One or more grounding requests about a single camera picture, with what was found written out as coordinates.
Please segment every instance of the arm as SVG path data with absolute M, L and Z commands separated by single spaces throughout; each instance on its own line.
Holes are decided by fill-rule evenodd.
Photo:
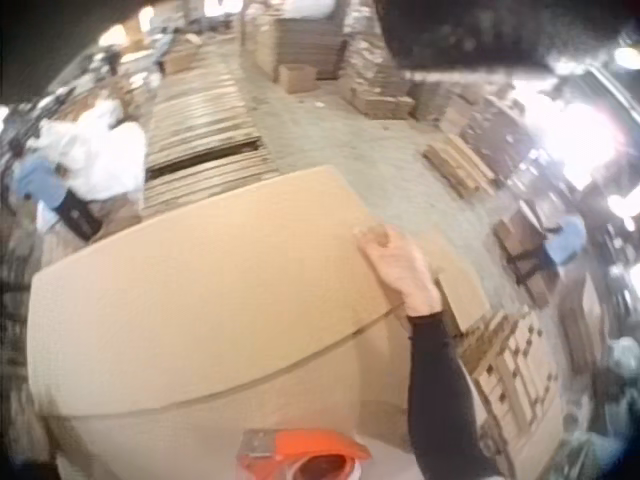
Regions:
M 409 436 L 420 470 L 433 480 L 499 476 L 480 449 L 471 389 L 442 314 L 409 320 Z
M 386 229 L 360 235 L 360 248 L 380 278 L 402 295 L 413 326 L 409 435 L 420 470 L 432 480 L 499 475 L 481 451 L 473 398 L 442 322 L 442 297 L 422 252 Z

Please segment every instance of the warehouse floor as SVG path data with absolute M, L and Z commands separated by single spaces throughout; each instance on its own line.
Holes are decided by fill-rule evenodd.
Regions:
M 289 95 L 270 82 L 235 43 L 221 46 L 221 60 L 238 76 L 252 116 L 272 158 L 283 173 L 333 165 L 381 221 L 414 235 L 442 232 L 475 267 L 494 309 L 517 312 L 530 305 L 504 265 L 491 232 L 493 224 L 517 208 L 508 188 L 495 196 L 460 199 L 422 158 L 429 129 L 413 121 L 369 120 L 343 101 L 336 82 Z M 540 312 L 551 333 L 563 390 L 581 390 L 569 367 L 553 304 Z

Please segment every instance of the small cardboard box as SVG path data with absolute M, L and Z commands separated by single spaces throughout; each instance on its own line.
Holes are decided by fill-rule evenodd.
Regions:
M 309 65 L 285 64 L 278 68 L 279 83 L 287 93 L 310 92 L 317 88 L 317 69 Z

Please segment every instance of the person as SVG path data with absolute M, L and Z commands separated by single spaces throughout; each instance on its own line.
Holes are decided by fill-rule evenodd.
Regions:
M 522 261 L 535 261 L 529 270 L 517 275 L 518 285 L 527 283 L 538 272 L 567 265 L 587 244 L 587 229 L 579 215 L 566 215 L 556 227 L 543 228 L 543 231 L 551 236 L 546 236 L 537 247 L 507 259 L 507 263 L 512 266 L 517 266 Z
M 358 244 L 380 279 L 402 296 L 412 328 L 409 437 L 420 471 L 431 480 L 501 478 L 480 448 L 471 388 L 427 262 L 410 238 L 384 229 L 384 236 L 358 234 Z
M 21 198 L 43 202 L 58 214 L 62 222 L 78 238 L 88 242 L 102 228 L 87 202 L 68 188 L 49 159 L 42 153 L 25 155 L 25 146 L 17 138 L 9 141 L 9 149 L 18 160 L 13 177 L 13 189 Z
M 122 52 L 116 46 L 110 46 L 105 52 L 104 61 L 109 67 L 109 73 L 112 77 L 118 76 L 120 68 L 120 60 L 122 60 Z
M 163 77 L 167 74 L 167 70 L 164 65 L 164 57 L 169 51 L 172 41 L 173 32 L 169 31 L 167 27 L 163 27 L 162 36 L 155 45 L 155 60 L 153 61 L 154 65 L 158 69 L 158 72 L 160 72 L 160 75 L 162 75 Z

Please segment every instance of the white bag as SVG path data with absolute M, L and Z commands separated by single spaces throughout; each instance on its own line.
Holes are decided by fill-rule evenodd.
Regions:
M 91 140 L 73 122 L 43 120 L 40 138 L 30 141 L 29 146 L 39 148 L 52 163 L 70 171 L 83 168 L 91 155 Z
M 327 18 L 336 8 L 336 0 L 286 0 L 282 6 L 284 18 Z
M 97 100 L 93 108 L 80 115 L 77 125 L 86 130 L 109 130 L 120 121 L 122 115 L 122 104 L 119 100 Z
M 113 130 L 94 132 L 87 139 L 87 155 L 80 168 L 70 170 L 66 184 L 84 200 L 106 200 L 144 187 L 145 133 L 135 122 L 123 123 Z M 36 225 L 48 230 L 57 215 L 38 203 Z

